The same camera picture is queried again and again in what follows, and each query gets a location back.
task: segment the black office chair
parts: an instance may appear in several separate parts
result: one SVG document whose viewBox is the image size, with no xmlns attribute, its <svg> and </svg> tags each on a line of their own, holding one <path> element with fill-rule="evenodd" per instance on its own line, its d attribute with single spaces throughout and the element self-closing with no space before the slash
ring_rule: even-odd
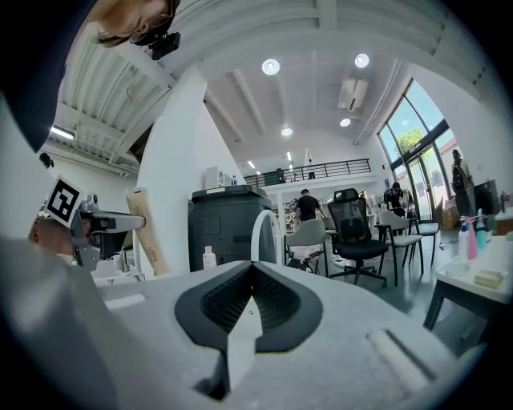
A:
<svg viewBox="0 0 513 410">
<path fill-rule="evenodd" d="M 381 276 L 383 257 L 378 273 L 374 267 L 363 266 L 364 260 L 383 256 L 388 251 L 386 243 L 372 239 L 367 222 L 365 198 L 359 198 L 358 192 L 353 188 L 335 191 L 333 202 L 328 205 L 328 208 L 337 229 L 337 234 L 332 234 L 333 253 L 356 261 L 356 267 L 345 267 L 343 272 L 329 275 L 329 277 L 355 275 L 354 284 L 357 284 L 360 275 L 364 275 L 382 280 L 385 287 L 386 277 Z"/>
</svg>

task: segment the sponge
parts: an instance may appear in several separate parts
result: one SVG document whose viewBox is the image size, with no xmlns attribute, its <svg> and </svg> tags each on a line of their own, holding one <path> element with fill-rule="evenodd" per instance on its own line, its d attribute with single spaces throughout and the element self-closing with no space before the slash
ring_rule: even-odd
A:
<svg viewBox="0 0 513 410">
<path fill-rule="evenodd" d="M 474 283 L 479 286 L 497 289 L 503 281 L 503 275 L 496 271 L 480 271 L 474 278 Z"/>
</svg>

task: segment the ceiling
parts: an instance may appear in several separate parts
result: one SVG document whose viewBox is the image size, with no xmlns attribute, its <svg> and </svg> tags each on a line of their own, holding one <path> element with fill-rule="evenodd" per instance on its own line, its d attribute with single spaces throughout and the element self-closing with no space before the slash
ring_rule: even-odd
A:
<svg viewBox="0 0 513 410">
<path fill-rule="evenodd" d="M 428 0 L 182 0 L 172 29 L 182 34 L 180 48 L 155 62 L 131 44 L 94 44 L 98 27 L 88 25 L 71 51 L 55 118 L 75 140 L 51 135 L 43 150 L 135 174 L 139 164 L 130 148 L 192 65 L 209 82 L 212 117 L 236 161 L 244 162 L 252 153 L 269 156 L 262 141 L 273 143 L 274 153 L 289 151 L 276 139 L 286 123 L 294 129 L 294 150 L 315 143 L 312 130 L 363 140 L 396 60 L 437 72 L 476 97 L 487 64 L 458 21 Z M 356 70 L 361 51 L 371 63 Z M 266 58 L 279 59 L 279 75 L 263 75 Z M 349 76 L 370 84 L 342 130 L 337 96 Z"/>
<path fill-rule="evenodd" d="M 398 64 L 394 58 L 371 55 L 371 63 L 360 69 L 354 64 L 355 56 L 326 50 L 273 55 L 281 66 L 276 75 L 266 75 L 259 63 L 211 81 L 207 108 L 236 161 L 259 159 L 259 171 L 267 172 L 277 169 L 278 163 L 272 161 L 277 140 L 286 140 L 288 151 L 317 145 L 317 152 L 322 149 L 316 144 L 320 131 L 333 141 L 356 141 Z M 344 80 L 351 78 L 368 87 L 358 100 L 361 106 L 348 112 L 339 108 L 339 95 Z M 341 127 L 342 119 L 350 119 L 351 124 Z M 284 127 L 293 129 L 290 137 L 281 136 Z"/>
</svg>

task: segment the person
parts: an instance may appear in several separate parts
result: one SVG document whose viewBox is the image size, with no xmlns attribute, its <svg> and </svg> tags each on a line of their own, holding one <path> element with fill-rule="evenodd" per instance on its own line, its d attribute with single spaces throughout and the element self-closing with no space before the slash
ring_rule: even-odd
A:
<svg viewBox="0 0 513 410">
<path fill-rule="evenodd" d="M 398 182 L 393 183 L 392 184 L 392 188 L 391 189 L 387 189 L 385 191 L 385 193 L 383 194 L 383 199 L 384 199 L 384 201 L 386 203 L 386 206 L 390 209 L 389 203 L 392 203 L 392 210 L 396 214 L 398 212 L 402 213 L 402 215 L 399 215 L 399 216 L 404 216 L 404 210 L 402 210 L 402 212 L 395 211 L 395 210 L 402 209 L 401 198 L 403 196 L 404 196 L 404 193 L 402 192 L 401 185 Z"/>
<path fill-rule="evenodd" d="M 460 215 L 475 216 L 474 183 L 471 172 L 458 150 L 452 151 L 452 182 L 450 185 L 456 194 L 456 207 Z"/>
<path fill-rule="evenodd" d="M 46 2 L 32 2 L 30 12 L 22 2 L 11 3 L 10 13 L 37 33 L 37 47 L 8 42 L 4 52 L 17 64 L 8 64 L 2 90 L 20 131 L 34 152 L 46 142 L 55 119 L 60 83 L 67 57 L 89 22 L 103 30 L 96 42 L 117 46 L 135 35 L 150 34 L 156 27 L 171 25 L 180 0 L 77 0 L 60 2 L 48 12 Z M 19 32 L 18 18 L 8 19 L 7 32 Z M 83 222 L 89 235 L 89 221 Z M 73 255 L 69 231 L 53 219 L 37 218 L 29 240 L 57 253 Z"/>
<path fill-rule="evenodd" d="M 310 165 L 310 167 L 309 167 L 309 173 L 308 173 L 308 179 L 315 179 L 315 171 L 312 171 L 313 167 L 311 167 L 311 165 L 312 165 L 312 159 L 309 159 L 309 160 L 308 160 L 308 164 Z"/>
<path fill-rule="evenodd" d="M 299 226 L 301 226 L 306 221 L 316 219 L 316 209 L 319 210 L 323 218 L 326 217 L 324 211 L 321 208 L 321 205 L 319 204 L 319 201 L 310 195 L 309 190 L 304 189 L 301 191 L 301 197 L 297 200 L 296 205 L 296 217 L 297 220 L 299 220 Z"/>
</svg>

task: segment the gray chair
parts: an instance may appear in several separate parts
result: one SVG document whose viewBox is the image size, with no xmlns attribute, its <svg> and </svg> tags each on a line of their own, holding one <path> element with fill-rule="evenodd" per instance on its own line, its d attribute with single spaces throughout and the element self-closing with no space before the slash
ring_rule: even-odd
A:
<svg viewBox="0 0 513 410">
<path fill-rule="evenodd" d="M 326 256 L 326 229 L 325 224 L 319 219 L 312 219 L 303 223 L 297 231 L 290 235 L 284 235 L 283 248 L 285 256 L 285 265 L 287 264 L 287 255 L 293 257 L 290 247 L 309 247 L 313 245 L 322 245 L 320 253 L 324 254 L 325 273 L 328 277 L 328 258 Z"/>
<path fill-rule="evenodd" d="M 417 228 L 417 235 L 411 235 L 411 225 L 415 224 Z M 398 286 L 398 266 L 395 256 L 396 247 L 405 247 L 404 259 L 402 260 L 402 266 L 406 263 L 406 257 L 408 256 L 408 248 L 412 246 L 412 253 L 414 252 L 413 245 L 418 243 L 420 250 L 420 264 L 422 275 L 424 275 L 424 259 L 422 255 L 422 236 L 419 234 L 418 222 L 415 218 L 405 219 L 395 215 L 392 211 L 381 211 L 379 213 L 379 224 L 376 225 L 379 228 L 380 239 L 386 244 L 392 247 L 394 253 L 394 274 L 395 274 L 395 286 Z M 405 231 L 408 230 L 408 235 L 394 236 L 394 231 Z M 390 239 L 387 239 L 387 233 L 390 233 Z"/>
</svg>

